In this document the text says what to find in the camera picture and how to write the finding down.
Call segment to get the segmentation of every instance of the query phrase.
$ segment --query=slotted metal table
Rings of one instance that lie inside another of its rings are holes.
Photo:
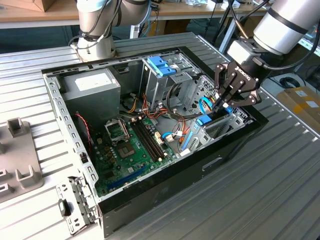
[[[187,46],[210,68],[228,61],[200,36],[120,40],[121,54]],[[79,63],[70,47],[0,55],[0,126],[31,125],[44,185],[0,203],[0,238],[69,239],[55,185],[76,176],[40,70]],[[256,108],[265,128],[231,161],[116,231],[111,240],[310,239],[320,234],[319,135],[266,91]],[[95,224],[74,237],[102,239]]]

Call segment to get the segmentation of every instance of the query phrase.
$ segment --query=yellow wire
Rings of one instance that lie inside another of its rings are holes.
[[[136,103],[137,103],[137,98],[134,99],[134,104],[133,104],[133,107],[131,108],[131,110],[127,111],[128,114],[133,113],[133,111],[136,109]]]

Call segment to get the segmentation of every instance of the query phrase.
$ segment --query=cardboard box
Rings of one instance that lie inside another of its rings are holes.
[[[55,1],[56,0],[0,0],[0,4],[45,12]]]
[[[276,98],[320,133],[320,97],[307,86],[285,89]]]

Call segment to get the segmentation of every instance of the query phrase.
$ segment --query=wooden shelf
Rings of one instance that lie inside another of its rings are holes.
[[[253,9],[253,5],[242,5],[236,9],[238,13],[248,13]],[[189,6],[183,2],[162,2],[159,4],[159,16],[194,16],[210,15],[213,11],[211,4],[201,6]],[[216,8],[215,14],[223,14],[224,9]],[[47,12],[38,12],[18,7],[1,5],[0,23],[7,22],[35,22],[35,21],[59,21],[59,20],[78,20],[78,10],[74,0],[57,0]]]

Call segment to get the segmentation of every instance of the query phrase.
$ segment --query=green circuit board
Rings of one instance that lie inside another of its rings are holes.
[[[152,121],[144,118],[142,123],[144,127],[150,129],[150,135],[155,140],[154,132],[157,130],[155,130]],[[95,184],[99,197],[163,167],[176,158],[175,153],[170,147],[161,145],[159,146],[160,149],[167,155],[162,161],[152,159],[131,124],[132,123],[129,122],[125,123],[125,127],[130,136],[127,142],[120,141],[117,145],[112,145],[108,133],[103,130],[93,139],[94,156],[92,156],[92,159],[94,168],[99,176],[99,180]]]

